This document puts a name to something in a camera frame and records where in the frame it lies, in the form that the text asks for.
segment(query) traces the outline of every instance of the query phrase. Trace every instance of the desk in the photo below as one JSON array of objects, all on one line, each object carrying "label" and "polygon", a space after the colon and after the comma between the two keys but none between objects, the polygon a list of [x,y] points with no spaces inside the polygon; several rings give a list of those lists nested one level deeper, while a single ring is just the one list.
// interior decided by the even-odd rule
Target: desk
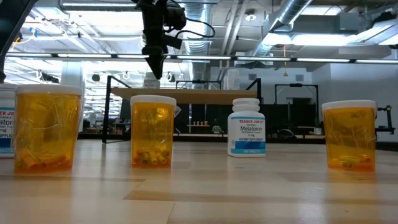
[{"label": "desk", "polygon": [[268,144],[233,158],[226,143],[176,142],[172,169],[133,169],[130,142],[79,140],[71,172],[12,173],[0,162],[3,223],[398,223],[398,153],[376,174],[326,168],[324,145]]}]

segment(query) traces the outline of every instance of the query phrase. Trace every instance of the ductwork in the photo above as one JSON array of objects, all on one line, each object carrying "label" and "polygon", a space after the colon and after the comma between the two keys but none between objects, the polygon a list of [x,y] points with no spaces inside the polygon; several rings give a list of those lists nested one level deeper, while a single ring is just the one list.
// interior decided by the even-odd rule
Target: ductwork
[{"label": "ductwork", "polygon": [[[187,18],[195,19],[203,22],[210,23],[210,5],[209,4],[199,4],[199,3],[191,3],[191,4],[182,4],[182,7],[185,8],[185,15]],[[191,29],[194,29],[195,32],[199,34],[210,35],[210,29],[208,26],[202,23],[193,23],[188,21],[188,24],[191,23],[192,26],[188,25]],[[200,38],[195,34],[185,33],[185,38]],[[209,42],[184,42],[185,49],[187,54],[189,55],[208,55],[210,50]],[[190,67],[190,72],[192,72],[192,80],[205,80],[205,71],[206,71],[206,63],[204,62],[193,62]]]},{"label": "ductwork", "polygon": [[[291,31],[294,20],[298,18],[311,2],[312,0],[283,0],[279,11],[274,15],[268,15],[264,22],[264,27],[266,27],[264,38],[269,31],[274,29],[285,27],[285,31]],[[260,41],[252,51],[252,56],[266,56],[271,50],[272,45],[263,44],[262,42]]]}]

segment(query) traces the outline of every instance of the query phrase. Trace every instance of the metal duct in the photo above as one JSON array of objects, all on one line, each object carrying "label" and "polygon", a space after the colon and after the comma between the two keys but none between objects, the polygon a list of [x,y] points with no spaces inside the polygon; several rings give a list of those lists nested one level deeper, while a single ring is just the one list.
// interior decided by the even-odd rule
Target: metal duct
[{"label": "metal duct", "polygon": [[[210,5],[209,4],[181,4],[185,8],[185,15],[187,18],[195,19],[203,22],[210,23]],[[210,29],[206,25],[198,22],[187,21],[186,29],[193,29],[193,31],[199,34],[210,35]],[[185,38],[200,38],[195,34],[185,33]],[[208,55],[210,50],[209,42],[199,42],[199,41],[188,41],[184,42],[185,49],[189,55]],[[193,62],[192,63],[192,80],[204,80],[206,63]]]},{"label": "metal duct", "polygon": [[[278,16],[274,21],[269,21],[272,23],[272,25],[269,26],[269,30],[267,30],[267,32],[285,25],[292,24],[311,2],[312,0],[283,0],[278,12]],[[272,45],[263,44],[261,41],[257,44],[251,55],[257,57],[265,56],[268,54],[271,48]]]}]

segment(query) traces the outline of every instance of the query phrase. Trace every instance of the table surface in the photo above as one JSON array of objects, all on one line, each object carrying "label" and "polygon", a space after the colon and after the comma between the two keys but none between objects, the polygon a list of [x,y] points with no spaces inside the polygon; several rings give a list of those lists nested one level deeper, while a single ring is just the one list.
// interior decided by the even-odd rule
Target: table surface
[{"label": "table surface", "polygon": [[14,175],[0,159],[1,223],[398,223],[398,153],[375,174],[328,170],[324,145],[175,142],[172,169],[133,169],[129,142],[80,140],[70,172]]}]

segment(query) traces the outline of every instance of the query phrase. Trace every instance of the white wall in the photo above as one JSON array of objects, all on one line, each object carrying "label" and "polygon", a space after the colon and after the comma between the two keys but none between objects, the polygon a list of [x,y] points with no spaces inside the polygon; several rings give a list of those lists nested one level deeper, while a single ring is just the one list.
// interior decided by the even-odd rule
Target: white wall
[{"label": "white wall", "polygon": [[[393,51],[385,59],[395,59]],[[320,105],[339,100],[374,100],[379,107],[392,106],[392,126],[398,128],[398,65],[330,64],[312,74],[320,85]],[[386,112],[377,114],[376,126],[387,126]],[[398,133],[378,133],[380,141],[397,141]]]},{"label": "white wall", "polygon": [[[257,74],[258,78],[261,78],[262,83],[262,97],[264,99],[264,104],[273,104],[275,102],[274,85],[275,84],[291,84],[298,83],[295,81],[296,75],[304,75],[303,84],[311,84],[312,76],[310,72],[307,72],[305,68],[288,68],[287,73],[289,76],[285,77],[284,68],[280,68],[275,71],[273,68],[263,69],[255,68],[248,70],[245,68],[238,68],[240,74],[240,89],[245,90],[252,81],[249,80],[249,74]],[[212,67],[211,70],[211,80],[216,80],[219,72],[218,67]],[[286,98],[312,98],[315,101],[315,95],[308,90],[308,88],[290,88],[290,87],[278,87],[278,103],[286,103]]]}]

